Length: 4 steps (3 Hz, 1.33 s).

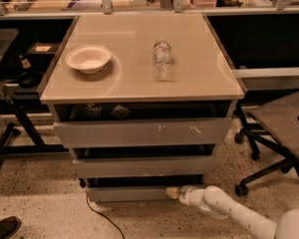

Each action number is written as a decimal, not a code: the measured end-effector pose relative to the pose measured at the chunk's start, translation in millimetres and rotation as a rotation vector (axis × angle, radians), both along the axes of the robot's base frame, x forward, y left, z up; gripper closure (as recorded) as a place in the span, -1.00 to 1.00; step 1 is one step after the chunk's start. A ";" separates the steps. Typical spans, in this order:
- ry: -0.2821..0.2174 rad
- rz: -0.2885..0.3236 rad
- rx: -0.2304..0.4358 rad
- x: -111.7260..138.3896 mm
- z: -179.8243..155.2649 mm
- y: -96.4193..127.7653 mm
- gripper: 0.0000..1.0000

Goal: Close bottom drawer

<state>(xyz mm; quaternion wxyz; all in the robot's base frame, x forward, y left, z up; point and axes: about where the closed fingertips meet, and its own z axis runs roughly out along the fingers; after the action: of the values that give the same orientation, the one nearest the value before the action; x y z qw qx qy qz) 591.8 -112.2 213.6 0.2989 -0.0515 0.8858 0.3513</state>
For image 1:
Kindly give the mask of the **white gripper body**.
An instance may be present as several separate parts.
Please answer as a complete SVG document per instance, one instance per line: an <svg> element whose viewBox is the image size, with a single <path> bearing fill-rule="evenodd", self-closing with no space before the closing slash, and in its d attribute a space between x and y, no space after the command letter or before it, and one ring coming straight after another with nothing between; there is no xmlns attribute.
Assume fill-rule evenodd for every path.
<svg viewBox="0 0 299 239"><path fill-rule="evenodd" d="M187 206L200 207L203 190L201 188L186 185L180 189L179 201Z"/></svg>

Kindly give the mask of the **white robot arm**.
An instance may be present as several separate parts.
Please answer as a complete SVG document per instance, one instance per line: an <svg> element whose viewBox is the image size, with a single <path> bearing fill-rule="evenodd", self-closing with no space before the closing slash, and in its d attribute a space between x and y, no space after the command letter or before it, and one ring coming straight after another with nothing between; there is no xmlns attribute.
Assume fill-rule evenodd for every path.
<svg viewBox="0 0 299 239"><path fill-rule="evenodd" d="M217 186L171 186L166 194L215 219L231 218L254 239L299 239L299 209L287 211L274 222L236 202Z"/></svg>

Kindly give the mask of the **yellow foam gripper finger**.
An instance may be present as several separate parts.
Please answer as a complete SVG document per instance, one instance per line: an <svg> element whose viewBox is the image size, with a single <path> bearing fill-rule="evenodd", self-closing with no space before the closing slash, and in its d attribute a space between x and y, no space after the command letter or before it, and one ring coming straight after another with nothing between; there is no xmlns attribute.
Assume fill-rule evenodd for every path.
<svg viewBox="0 0 299 239"><path fill-rule="evenodd" d="M179 187L175 187L175 186L168 187L165 192L171 199L179 199L180 197Z"/></svg>

